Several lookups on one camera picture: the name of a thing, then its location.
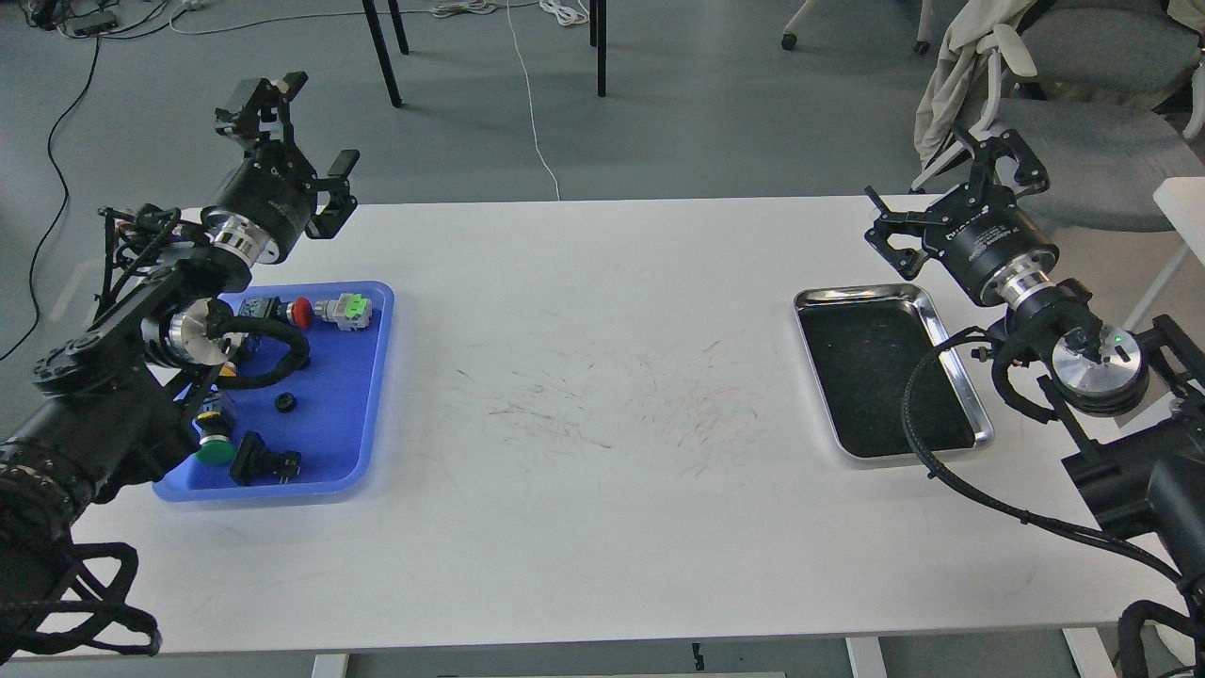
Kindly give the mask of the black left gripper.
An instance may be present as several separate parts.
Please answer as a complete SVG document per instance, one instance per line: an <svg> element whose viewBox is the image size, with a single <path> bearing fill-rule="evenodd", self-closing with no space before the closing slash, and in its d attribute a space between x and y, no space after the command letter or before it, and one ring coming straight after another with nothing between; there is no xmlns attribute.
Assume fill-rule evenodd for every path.
<svg viewBox="0 0 1205 678"><path fill-rule="evenodd" d="M308 81L306 72L280 81L249 78L214 110L214 130L235 141L245 158L221 185L214 202L201 211L212 243L233 250L249 265L282 263L305 231L310 238L335 237L349 220L358 199L349 193L349 172L362 151L340 151L327 177L296 149L290 104ZM327 206L317 210L318 194Z"/></svg>

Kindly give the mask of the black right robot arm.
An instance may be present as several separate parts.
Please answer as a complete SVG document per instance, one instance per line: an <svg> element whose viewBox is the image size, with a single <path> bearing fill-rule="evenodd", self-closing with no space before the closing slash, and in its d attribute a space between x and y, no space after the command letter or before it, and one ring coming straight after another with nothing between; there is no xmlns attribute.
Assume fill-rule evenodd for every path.
<svg viewBox="0 0 1205 678"><path fill-rule="evenodd" d="M958 344L982 342L977 359L1010 408L1060 421L1076 446L1063 460L1072 485L1097 519L1082 526L1021 509L989 496L937 460L912 415L917 375L901 397L909 447L928 474L953 491L1022 524L1130 558L1166 576L1186 614L1140 600L1117 624L1124 677L1148 676L1142 630L1150 621L1194 643L1193 676L1203 674L1204 458L1203 350L1170 316L1131 334L1106 325L1089 308L1091 293L1052 282L1059 250L1019 210L1019 197L1050 188L1050 173L1015 129L977 140L953 128L970 157L969 179L922 212L898 212L866 188L878 210L865 237L903 278L929 259L942 263L972 303L1006 305L991 328L966 328L925 352L919 366Z"/></svg>

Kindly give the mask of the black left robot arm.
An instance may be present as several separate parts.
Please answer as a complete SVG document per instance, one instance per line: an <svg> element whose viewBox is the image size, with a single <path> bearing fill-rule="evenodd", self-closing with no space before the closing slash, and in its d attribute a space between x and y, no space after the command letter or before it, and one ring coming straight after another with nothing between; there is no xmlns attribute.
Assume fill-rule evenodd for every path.
<svg viewBox="0 0 1205 678"><path fill-rule="evenodd" d="M94 320L33 366L45 403L2 441L2 658L80 647L153 655L155 618L128 605L137 550L82 544L74 523L127 487L163 479L202 447L193 428L214 390L276 385L307 362L307 301L241 316L224 293L283 263L306 235L333 238L357 207L354 149L327 176L296 145L290 104L307 73L245 79L217 108L243 151L214 202L189 220L146 204L102 207Z"/></svg>

